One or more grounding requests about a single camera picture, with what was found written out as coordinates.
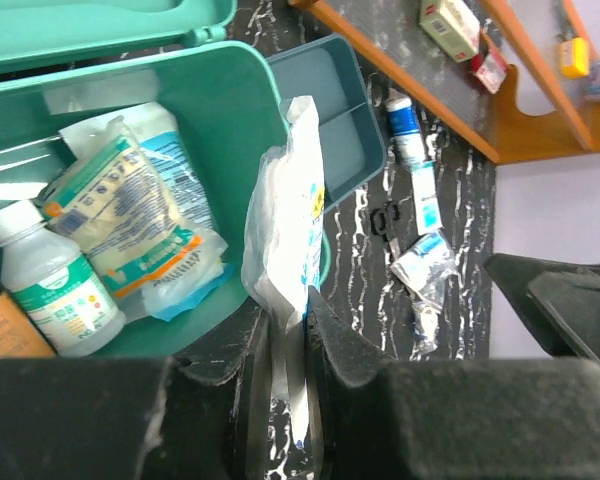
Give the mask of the orange wooden rack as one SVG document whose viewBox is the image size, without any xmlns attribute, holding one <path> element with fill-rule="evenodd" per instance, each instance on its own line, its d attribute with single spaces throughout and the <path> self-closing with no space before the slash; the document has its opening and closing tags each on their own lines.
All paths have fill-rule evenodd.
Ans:
<svg viewBox="0 0 600 480">
<path fill-rule="evenodd" d="M 344 36 L 363 57 L 496 164 L 600 153 L 600 102 L 560 73 L 561 40 L 589 30 L 572 1 L 476 1 L 480 39 L 502 34 L 552 111 L 519 110 L 519 68 L 507 67 L 495 93 L 448 56 L 419 25 L 418 1 L 295 1 Z"/>
</svg>

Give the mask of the blue white spray bottle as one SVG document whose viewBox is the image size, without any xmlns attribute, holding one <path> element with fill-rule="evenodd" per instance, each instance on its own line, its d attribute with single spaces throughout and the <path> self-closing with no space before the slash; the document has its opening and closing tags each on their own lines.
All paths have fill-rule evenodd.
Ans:
<svg viewBox="0 0 600 480">
<path fill-rule="evenodd" d="M 424 164 L 428 157 L 411 98 L 389 98 L 385 107 L 402 163 L 408 168 Z"/>
</svg>

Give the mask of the brown medicine bottle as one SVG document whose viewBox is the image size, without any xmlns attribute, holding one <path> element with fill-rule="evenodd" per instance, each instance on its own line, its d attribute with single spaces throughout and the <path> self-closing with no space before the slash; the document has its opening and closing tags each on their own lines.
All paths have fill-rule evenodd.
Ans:
<svg viewBox="0 0 600 480">
<path fill-rule="evenodd" d="M 55 352 L 0 285 L 0 358 L 51 358 Z"/>
</svg>

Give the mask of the blue divided tray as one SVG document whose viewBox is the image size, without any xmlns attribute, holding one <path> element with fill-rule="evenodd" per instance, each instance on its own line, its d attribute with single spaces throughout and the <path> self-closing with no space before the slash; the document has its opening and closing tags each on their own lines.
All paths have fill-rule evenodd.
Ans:
<svg viewBox="0 0 600 480">
<path fill-rule="evenodd" d="M 387 158 L 355 51 L 331 34 L 276 53 L 268 63 L 283 99 L 314 99 L 329 212 L 377 175 Z"/>
</svg>

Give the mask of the long blue white packet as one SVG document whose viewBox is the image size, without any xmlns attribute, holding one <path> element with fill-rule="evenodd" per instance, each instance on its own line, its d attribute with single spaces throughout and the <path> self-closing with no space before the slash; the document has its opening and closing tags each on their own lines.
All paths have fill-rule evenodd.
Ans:
<svg viewBox="0 0 600 480">
<path fill-rule="evenodd" d="M 159 103 L 147 102 L 91 117 L 61 129 L 60 135 L 71 152 L 78 155 L 89 140 L 118 116 L 160 174 L 174 197 L 179 213 L 188 221 L 212 230 L 213 216 L 206 192 L 182 145 L 176 118 Z M 233 264 L 218 259 L 191 292 L 179 298 L 163 294 L 160 300 L 149 302 L 147 313 L 169 322 L 180 313 L 198 306 L 209 293 L 223 285 L 234 270 Z"/>
</svg>

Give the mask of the cotton swab pack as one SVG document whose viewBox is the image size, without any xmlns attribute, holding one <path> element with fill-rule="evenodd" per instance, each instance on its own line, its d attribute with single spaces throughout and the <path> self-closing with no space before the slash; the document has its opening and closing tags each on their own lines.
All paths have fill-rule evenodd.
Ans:
<svg viewBox="0 0 600 480">
<path fill-rule="evenodd" d="M 49 227 L 76 242 L 105 286 L 123 299 L 191 292 L 227 249 L 185 219 L 121 117 L 98 132 L 38 197 Z"/>
</svg>

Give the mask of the black handled scissors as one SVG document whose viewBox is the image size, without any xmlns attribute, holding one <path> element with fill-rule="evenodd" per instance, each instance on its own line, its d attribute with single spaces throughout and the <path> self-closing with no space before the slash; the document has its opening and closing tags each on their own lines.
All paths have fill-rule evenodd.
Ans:
<svg viewBox="0 0 600 480">
<path fill-rule="evenodd" d="M 398 222 L 401 219 L 399 203 L 391 200 L 383 206 L 374 209 L 371 213 L 372 233 L 381 236 L 389 247 L 393 260 L 401 256 L 397 234 Z"/>
</svg>

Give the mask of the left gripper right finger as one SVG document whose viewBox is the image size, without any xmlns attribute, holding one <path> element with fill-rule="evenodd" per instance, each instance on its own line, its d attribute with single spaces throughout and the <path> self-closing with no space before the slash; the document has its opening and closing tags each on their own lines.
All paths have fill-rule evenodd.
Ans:
<svg viewBox="0 0 600 480">
<path fill-rule="evenodd" d="M 600 479 L 600 365 L 400 361 L 309 293 L 320 479 Z"/>
</svg>

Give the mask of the white green bottle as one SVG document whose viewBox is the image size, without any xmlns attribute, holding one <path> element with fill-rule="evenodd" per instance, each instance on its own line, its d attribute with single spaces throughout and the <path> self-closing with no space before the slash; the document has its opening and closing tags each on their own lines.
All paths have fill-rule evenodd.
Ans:
<svg viewBox="0 0 600 480">
<path fill-rule="evenodd" d="M 0 210 L 0 281 L 62 357 L 90 355 L 126 318 L 74 241 L 46 227 L 29 200 Z"/>
</svg>

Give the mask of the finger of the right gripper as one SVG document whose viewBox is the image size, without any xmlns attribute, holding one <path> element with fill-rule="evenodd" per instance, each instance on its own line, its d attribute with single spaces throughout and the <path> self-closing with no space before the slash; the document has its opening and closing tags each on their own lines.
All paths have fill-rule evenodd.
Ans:
<svg viewBox="0 0 600 480">
<path fill-rule="evenodd" d="M 485 269 L 547 354 L 600 364 L 600 264 L 498 253 Z"/>
</svg>

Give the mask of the teal medicine kit box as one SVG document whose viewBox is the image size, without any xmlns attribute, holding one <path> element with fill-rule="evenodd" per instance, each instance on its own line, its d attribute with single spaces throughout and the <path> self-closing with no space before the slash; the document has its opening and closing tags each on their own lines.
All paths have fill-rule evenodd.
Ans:
<svg viewBox="0 0 600 480">
<path fill-rule="evenodd" d="M 268 332 L 240 279 L 287 138 L 233 1 L 0 1 L 0 285 L 58 357 Z"/>
</svg>

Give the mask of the yellow small box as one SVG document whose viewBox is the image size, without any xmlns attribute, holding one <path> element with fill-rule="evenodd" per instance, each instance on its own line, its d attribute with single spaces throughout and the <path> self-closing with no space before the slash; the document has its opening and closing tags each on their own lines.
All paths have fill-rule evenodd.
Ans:
<svg viewBox="0 0 600 480">
<path fill-rule="evenodd" d="M 582 37 L 574 37 L 560 45 L 560 69 L 569 79 L 583 78 L 589 75 L 589 43 Z"/>
</svg>

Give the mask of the clear plastic vial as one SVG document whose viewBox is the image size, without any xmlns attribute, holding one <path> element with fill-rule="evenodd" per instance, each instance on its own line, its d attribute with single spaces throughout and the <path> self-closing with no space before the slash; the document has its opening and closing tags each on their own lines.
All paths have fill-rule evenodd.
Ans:
<svg viewBox="0 0 600 480">
<path fill-rule="evenodd" d="M 455 254 L 440 230 L 422 236 L 390 265 L 411 294 L 414 312 L 414 351 L 428 355 L 438 348 L 439 316 L 447 280 L 457 273 Z"/>
</svg>

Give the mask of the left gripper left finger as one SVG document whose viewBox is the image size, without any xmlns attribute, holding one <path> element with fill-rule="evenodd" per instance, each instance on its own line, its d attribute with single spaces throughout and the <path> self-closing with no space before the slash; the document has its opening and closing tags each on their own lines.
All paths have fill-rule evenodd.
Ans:
<svg viewBox="0 0 600 480">
<path fill-rule="evenodd" d="M 260 479 L 268 318 L 176 356 L 0 360 L 0 479 Z"/>
</svg>

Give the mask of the white blue gauze packet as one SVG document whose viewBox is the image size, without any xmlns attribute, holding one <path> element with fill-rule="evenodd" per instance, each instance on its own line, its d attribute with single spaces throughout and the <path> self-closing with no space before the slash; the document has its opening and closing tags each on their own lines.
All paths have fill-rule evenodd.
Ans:
<svg viewBox="0 0 600 480">
<path fill-rule="evenodd" d="M 287 142 L 260 159 L 244 231 L 241 280 L 272 318 L 272 395 L 288 404 L 290 440 L 309 432 L 304 337 L 308 291 L 320 283 L 324 168 L 310 95 L 284 102 Z"/>
</svg>

